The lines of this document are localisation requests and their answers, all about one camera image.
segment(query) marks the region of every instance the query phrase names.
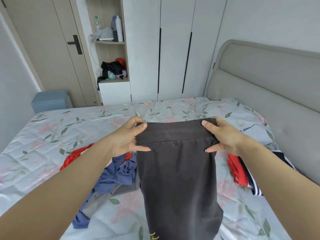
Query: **hand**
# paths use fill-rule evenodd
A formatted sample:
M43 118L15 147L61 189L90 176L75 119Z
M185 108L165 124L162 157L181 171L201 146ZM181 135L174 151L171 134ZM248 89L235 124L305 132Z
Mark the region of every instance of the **hand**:
M112 157L118 157L129 151L151 151L149 147L136 145L135 137L147 128L147 123L135 127L136 123L143 122L140 117L131 117L119 129L101 139L104 146L111 146Z
M219 144L212 145L207 148L206 152L227 151L232 155L238 156L237 149L244 142L249 140L250 137L237 130L233 125L219 117L212 117L217 120L217 126L203 120L201 124L204 128L210 131L218 139Z

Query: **upholstered headboard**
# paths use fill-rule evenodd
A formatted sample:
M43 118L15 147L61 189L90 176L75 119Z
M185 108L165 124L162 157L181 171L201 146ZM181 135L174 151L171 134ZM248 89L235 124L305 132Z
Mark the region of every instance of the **upholstered headboard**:
M229 40L206 95L234 98L261 113L279 149L320 185L320 54Z

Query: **plastic bottle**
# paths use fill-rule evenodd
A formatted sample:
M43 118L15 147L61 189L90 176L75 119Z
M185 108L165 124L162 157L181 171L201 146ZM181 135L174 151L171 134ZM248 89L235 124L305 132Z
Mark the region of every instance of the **plastic bottle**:
M122 36L122 25L121 25L121 19L119 16L115 19L115 25L117 27L117 34L118 34L118 42L123 42L123 36Z
M101 30L101 25L100 25L100 21L99 21L99 17L98 16L94 16L96 23L94 24L94 29L95 32L99 32Z

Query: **shelf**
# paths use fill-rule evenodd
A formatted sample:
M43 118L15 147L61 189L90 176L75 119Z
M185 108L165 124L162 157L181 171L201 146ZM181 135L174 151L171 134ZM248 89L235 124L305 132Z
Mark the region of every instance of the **shelf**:
M96 40L96 43L99 43L99 44L125 44L124 42L114 42L114 41L106 41L106 40Z
M115 78L115 79L106 79L106 80L102 80L99 84L102 83L125 83L128 82L129 78L126 76L125 78L123 78L123 80L121 78Z

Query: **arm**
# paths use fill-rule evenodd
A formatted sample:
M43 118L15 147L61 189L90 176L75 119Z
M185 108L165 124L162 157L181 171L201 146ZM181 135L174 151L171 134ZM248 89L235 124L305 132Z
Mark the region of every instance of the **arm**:
M319 239L320 187L256 140L215 118L218 126L202 121L220 141L206 152L226 150L240 156L290 237L293 240Z
M130 118L12 206L0 217L0 239L60 239L112 157L150 151L135 145L135 136L147 127L134 127L137 122L142 118Z

